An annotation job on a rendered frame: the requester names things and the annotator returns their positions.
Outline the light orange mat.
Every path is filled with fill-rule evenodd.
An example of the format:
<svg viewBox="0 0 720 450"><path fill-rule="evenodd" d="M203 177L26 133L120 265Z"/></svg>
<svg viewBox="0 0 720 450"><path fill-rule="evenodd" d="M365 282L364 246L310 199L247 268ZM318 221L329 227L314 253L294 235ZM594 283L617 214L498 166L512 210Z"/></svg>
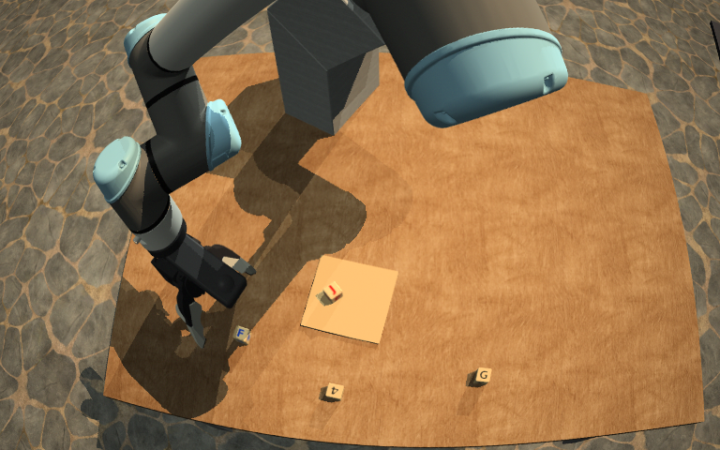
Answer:
<svg viewBox="0 0 720 450"><path fill-rule="evenodd" d="M321 256L302 326L380 343L398 272ZM343 297L332 304L323 288L335 281Z"/></svg>

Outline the beige letter block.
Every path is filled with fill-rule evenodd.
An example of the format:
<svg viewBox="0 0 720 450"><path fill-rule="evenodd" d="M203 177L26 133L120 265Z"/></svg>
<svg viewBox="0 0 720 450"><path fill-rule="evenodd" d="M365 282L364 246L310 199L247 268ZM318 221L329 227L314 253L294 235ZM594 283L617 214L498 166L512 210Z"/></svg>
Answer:
<svg viewBox="0 0 720 450"><path fill-rule="evenodd" d="M250 341L250 337L251 337L251 332L248 329L246 329L242 326L236 325L234 334L233 334L233 338L236 341L248 345L249 341Z"/></svg>
<svg viewBox="0 0 720 450"><path fill-rule="evenodd" d="M343 297L343 291L339 288L335 281L325 286L322 290L323 294L332 304L334 304L338 299Z"/></svg>
<svg viewBox="0 0 720 450"><path fill-rule="evenodd" d="M473 383L487 384L490 379L491 369L490 368L479 368L475 372Z"/></svg>
<svg viewBox="0 0 720 450"><path fill-rule="evenodd" d="M341 400L344 387L342 385L329 383L326 391L327 398Z"/></svg>

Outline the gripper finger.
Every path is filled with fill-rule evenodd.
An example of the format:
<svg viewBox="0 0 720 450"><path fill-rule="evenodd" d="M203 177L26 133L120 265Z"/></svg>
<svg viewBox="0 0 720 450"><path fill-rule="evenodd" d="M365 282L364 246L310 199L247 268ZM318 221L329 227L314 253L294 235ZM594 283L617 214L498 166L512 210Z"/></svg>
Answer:
<svg viewBox="0 0 720 450"><path fill-rule="evenodd" d="M211 246L210 248L212 249L212 254L216 255L223 262L228 264L232 269L238 271L239 273L247 273L251 276L256 274L257 271L248 262L242 259L231 249L217 244Z"/></svg>
<svg viewBox="0 0 720 450"><path fill-rule="evenodd" d="M178 290L179 292L176 297L177 304L175 305L176 312L186 323L196 343L203 349L206 338L203 336L203 326L201 324L202 305L188 295L186 289L182 290L178 287Z"/></svg>

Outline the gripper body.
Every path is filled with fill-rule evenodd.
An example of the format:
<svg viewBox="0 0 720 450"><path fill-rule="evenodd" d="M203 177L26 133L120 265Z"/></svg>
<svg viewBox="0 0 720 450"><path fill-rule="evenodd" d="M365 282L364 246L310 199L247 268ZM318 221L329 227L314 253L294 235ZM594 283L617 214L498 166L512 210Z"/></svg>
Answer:
<svg viewBox="0 0 720 450"><path fill-rule="evenodd" d="M188 295L190 295L193 298L200 297L202 294L205 294L205 291L201 289L199 286L197 286L195 283L193 283L191 280L189 280L187 277L185 277L183 274L181 274L177 269L175 269L172 265L170 265L166 259L166 257L173 254L179 247L182 245L183 241L185 240L186 234L187 234L187 224L185 220L182 218L182 225L180 228L179 233L177 234L176 238L173 240L171 244L169 244L167 247L161 250L151 251L147 250L153 257L153 260L151 261L151 264L154 265L154 267L159 271L159 273L164 277L166 281L168 281L170 284L175 286L177 289L178 287L182 290L186 289ZM187 234L189 237L191 237L193 240L196 240L200 245L200 240L192 237L191 235ZM166 256L166 257L164 257ZM175 283L176 282L176 283Z"/></svg>

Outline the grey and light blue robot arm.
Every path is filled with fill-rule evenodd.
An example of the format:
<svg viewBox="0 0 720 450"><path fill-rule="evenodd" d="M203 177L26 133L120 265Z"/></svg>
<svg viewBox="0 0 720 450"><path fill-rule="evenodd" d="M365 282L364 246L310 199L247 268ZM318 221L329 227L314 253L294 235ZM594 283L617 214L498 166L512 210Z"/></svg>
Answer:
<svg viewBox="0 0 720 450"><path fill-rule="evenodd" d="M157 135L142 145L131 137L111 142L93 177L135 244L151 251L171 244L182 214L170 193L239 153L241 139L225 102L207 101L192 65L274 1L179 0L127 33L127 62ZM436 128L567 83L562 47L536 0L353 1L371 16L408 96ZM247 286L187 234L166 259L226 308Z"/></svg>

